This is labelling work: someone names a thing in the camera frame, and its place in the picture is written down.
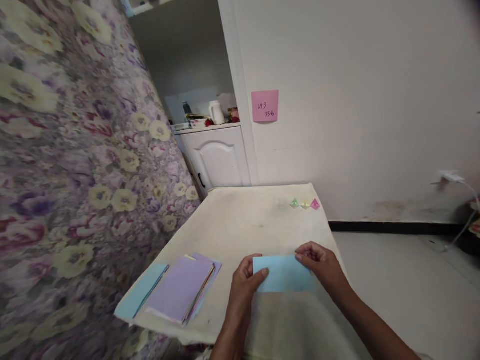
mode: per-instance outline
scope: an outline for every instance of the floor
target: floor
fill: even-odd
[[[360,297],[416,352],[480,359],[480,263],[448,239],[335,232]]]

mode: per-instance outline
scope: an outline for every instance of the forearm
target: forearm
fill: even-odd
[[[238,334],[238,342],[236,344],[235,360],[242,360],[244,357],[245,341],[249,331],[250,317],[251,315],[245,316],[241,322],[241,327]]]
[[[225,321],[213,346],[210,360],[237,360],[241,335],[241,321]]]
[[[374,360],[419,360],[412,349],[359,298],[353,289],[332,298]]]

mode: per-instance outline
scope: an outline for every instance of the hand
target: hand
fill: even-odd
[[[262,254],[253,254],[245,257],[233,273],[230,298],[226,309],[226,323],[239,324],[242,321],[250,323],[254,293],[269,274],[267,268],[254,274],[254,258],[261,256]]]
[[[334,252],[313,242],[307,242],[295,250],[295,258],[313,271],[333,300],[341,300],[353,293]]]

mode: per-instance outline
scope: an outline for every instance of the finger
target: finger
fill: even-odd
[[[307,255],[309,252],[318,258],[322,257],[328,249],[316,242],[310,241],[300,246],[295,252],[300,255]]]
[[[251,287],[253,288],[253,291],[257,291],[260,284],[265,281],[268,275],[269,270],[266,267],[253,274],[253,276],[248,280],[248,282],[251,284]]]
[[[302,264],[304,267],[306,267],[309,270],[313,270],[315,264],[317,264],[317,262],[312,260],[311,258],[308,258],[300,254],[295,255],[295,259],[297,259],[300,264]]]
[[[254,258],[263,256],[262,254],[252,254],[243,258],[238,266],[238,270],[247,278],[254,274]]]

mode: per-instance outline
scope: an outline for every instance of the purple paper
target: purple paper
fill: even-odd
[[[198,261],[209,262],[209,263],[213,263],[215,265],[215,272],[211,275],[210,279],[208,280],[208,283],[205,286],[205,291],[201,295],[201,298],[198,299],[198,305],[197,305],[196,309],[193,311],[193,314],[191,315],[191,318],[193,319],[199,313],[200,308],[202,307],[202,304],[204,302],[204,299],[207,296],[207,292],[209,291],[210,287],[214,283],[215,278],[217,277],[217,274],[219,273],[220,268],[222,267],[222,263],[210,260],[208,257],[200,255],[198,252],[191,255],[191,257],[194,258],[194,259],[197,259]]]
[[[170,267],[150,295],[147,306],[173,321],[182,323],[211,268],[212,262],[182,256]]]

